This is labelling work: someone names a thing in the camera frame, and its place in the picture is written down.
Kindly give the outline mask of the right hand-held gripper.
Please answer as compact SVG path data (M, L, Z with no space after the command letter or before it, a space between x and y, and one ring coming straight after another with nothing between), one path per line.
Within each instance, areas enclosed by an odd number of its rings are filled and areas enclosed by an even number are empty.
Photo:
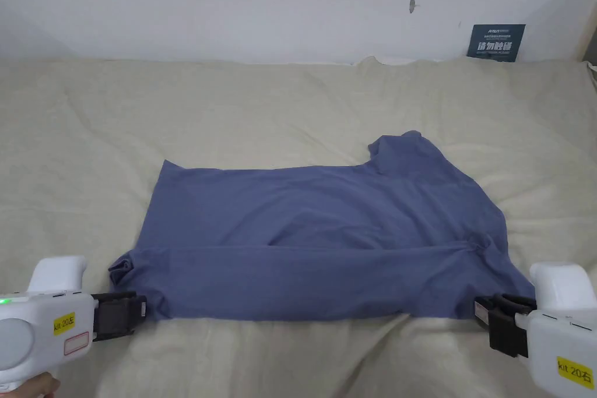
M519 359L547 392L596 390L596 293L579 265L531 267L535 298L514 294L474 299L478 324L493 350Z

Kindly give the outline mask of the person's left hand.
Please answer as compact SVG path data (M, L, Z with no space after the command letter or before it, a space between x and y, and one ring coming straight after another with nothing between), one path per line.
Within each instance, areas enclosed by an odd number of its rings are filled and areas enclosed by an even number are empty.
M54 397L61 382L49 372L36 375L22 383L17 389L9 392L5 397L37 398Z

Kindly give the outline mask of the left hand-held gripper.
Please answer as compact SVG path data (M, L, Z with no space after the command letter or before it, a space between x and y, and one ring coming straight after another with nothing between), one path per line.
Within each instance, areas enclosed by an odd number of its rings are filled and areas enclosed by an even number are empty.
M82 291L83 256L44 258L27 290L1 294L1 391L89 352L97 301ZM133 291L100 294L100 337L125 337L145 322L147 298Z

